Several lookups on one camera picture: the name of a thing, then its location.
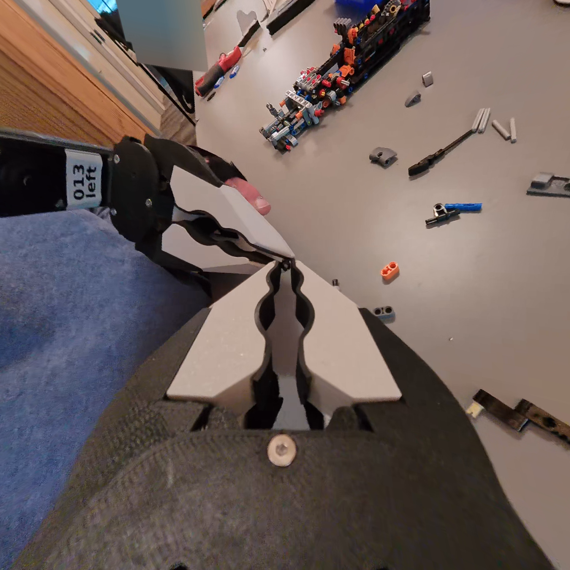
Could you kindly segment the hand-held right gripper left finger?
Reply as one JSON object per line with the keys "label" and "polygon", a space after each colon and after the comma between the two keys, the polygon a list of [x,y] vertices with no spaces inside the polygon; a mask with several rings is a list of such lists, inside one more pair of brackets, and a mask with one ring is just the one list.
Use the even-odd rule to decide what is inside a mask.
{"label": "hand-held right gripper left finger", "polygon": [[281,263],[269,263],[210,307],[168,399],[228,409],[247,428],[273,427],[281,396],[268,330],[280,281]]}

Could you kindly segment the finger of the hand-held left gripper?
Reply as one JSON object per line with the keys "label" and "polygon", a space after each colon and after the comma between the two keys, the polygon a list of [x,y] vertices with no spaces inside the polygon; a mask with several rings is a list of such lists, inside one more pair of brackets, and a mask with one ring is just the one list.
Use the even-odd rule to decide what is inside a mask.
{"label": "finger of the hand-held left gripper", "polygon": [[237,189],[217,187],[178,166],[173,168],[170,188],[177,210],[210,217],[222,229],[240,235],[256,251],[280,259],[295,258],[280,233]]}
{"label": "finger of the hand-held left gripper", "polygon": [[203,272],[257,272],[279,260],[279,233],[265,219],[182,219],[161,250]]}

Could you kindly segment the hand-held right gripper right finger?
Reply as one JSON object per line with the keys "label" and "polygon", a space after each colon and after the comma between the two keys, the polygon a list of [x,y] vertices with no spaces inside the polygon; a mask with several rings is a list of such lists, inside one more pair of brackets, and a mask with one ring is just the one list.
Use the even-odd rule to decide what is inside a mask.
{"label": "hand-held right gripper right finger", "polygon": [[331,418],[340,408],[400,400],[360,308],[302,262],[292,261],[290,272],[302,327],[296,364],[301,403]]}

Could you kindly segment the blue black lego axle assembly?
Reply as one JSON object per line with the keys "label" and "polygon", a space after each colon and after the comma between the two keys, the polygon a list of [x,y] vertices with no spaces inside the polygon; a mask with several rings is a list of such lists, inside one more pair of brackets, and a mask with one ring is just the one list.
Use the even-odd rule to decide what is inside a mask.
{"label": "blue black lego axle assembly", "polygon": [[443,224],[460,216],[461,213],[479,213],[482,203],[436,203],[433,215],[425,220],[427,227]]}

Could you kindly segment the lego car chassis model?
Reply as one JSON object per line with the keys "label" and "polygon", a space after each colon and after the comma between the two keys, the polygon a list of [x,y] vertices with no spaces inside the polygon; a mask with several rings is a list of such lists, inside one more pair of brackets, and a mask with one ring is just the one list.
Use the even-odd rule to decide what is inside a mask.
{"label": "lego car chassis model", "polygon": [[301,70],[279,108],[267,104],[273,120],[260,134],[280,153],[290,151],[301,133],[318,125],[327,111],[345,105],[429,20],[430,1],[377,1],[358,22],[337,18],[333,29],[339,41],[330,57],[319,67]]}

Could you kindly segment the black lego rack assembly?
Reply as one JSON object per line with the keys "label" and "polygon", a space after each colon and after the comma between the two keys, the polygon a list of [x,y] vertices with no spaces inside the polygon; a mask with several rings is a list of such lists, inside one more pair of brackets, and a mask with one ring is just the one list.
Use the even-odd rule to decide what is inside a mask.
{"label": "black lego rack assembly", "polygon": [[517,433],[534,425],[569,446],[569,425],[528,400],[519,400],[514,407],[510,407],[480,389],[473,396],[466,414],[475,419],[483,411]]}

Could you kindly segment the long black lego axle piece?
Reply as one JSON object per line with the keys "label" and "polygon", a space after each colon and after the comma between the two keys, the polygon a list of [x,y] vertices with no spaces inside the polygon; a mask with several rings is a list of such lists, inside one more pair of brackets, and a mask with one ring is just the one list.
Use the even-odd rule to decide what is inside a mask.
{"label": "long black lego axle piece", "polygon": [[440,159],[445,157],[445,155],[447,153],[449,153],[451,150],[453,150],[454,148],[459,146],[461,143],[463,143],[470,136],[475,134],[475,132],[476,131],[469,130],[469,131],[465,132],[464,134],[462,134],[457,139],[455,139],[454,141],[452,141],[447,146],[440,148],[436,152],[431,153],[428,156],[424,157],[423,159],[419,160],[417,163],[415,163],[409,167],[408,176],[410,178],[413,178],[415,176],[418,176],[418,175],[421,175],[421,174],[427,172],[436,162],[438,162]]}

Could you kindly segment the grey lego panel assembly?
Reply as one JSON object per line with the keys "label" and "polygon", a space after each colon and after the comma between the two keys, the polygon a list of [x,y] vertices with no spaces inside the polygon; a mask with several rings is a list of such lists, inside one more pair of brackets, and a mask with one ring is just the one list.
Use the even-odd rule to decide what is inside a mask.
{"label": "grey lego panel assembly", "polygon": [[569,177],[541,172],[534,176],[527,195],[569,198]]}

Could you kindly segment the wooden pillar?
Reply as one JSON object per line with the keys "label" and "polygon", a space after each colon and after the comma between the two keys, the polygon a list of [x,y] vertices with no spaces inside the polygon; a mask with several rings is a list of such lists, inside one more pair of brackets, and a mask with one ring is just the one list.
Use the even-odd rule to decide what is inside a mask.
{"label": "wooden pillar", "polygon": [[160,133],[16,1],[1,1],[1,129],[106,147]]}

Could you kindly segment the person's blue sweater torso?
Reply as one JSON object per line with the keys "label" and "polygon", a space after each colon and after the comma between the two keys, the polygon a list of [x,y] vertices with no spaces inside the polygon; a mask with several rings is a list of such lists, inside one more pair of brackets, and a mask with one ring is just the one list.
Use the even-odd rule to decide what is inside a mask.
{"label": "person's blue sweater torso", "polygon": [[1,219],[1,569],[115,393],[209,302],[87,210]]}

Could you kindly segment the grey plate with black edge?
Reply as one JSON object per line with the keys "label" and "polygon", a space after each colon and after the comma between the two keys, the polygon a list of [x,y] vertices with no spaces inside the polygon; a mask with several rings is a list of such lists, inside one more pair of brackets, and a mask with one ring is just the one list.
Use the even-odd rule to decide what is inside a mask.
{"label": "grey plate with black edge", "polygon": [[237,21],[242,33],[238,47],[244,48],[260,29],[260,22],[255,11],[245,12],[243,10],[237,11]]}

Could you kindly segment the red handled pliers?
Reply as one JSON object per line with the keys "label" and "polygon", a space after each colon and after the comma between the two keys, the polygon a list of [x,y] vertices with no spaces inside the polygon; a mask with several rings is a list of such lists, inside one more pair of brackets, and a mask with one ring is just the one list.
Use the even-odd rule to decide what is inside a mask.
{"label": "red handled pliers", "polygon": [[242,48],[240,46],[236,46],[228,53],[222,53],[218,61],[196,81],[194,87],[195,94],[200,97],[206,96],[215,88],[217,82],[238,64],[241,57]]}

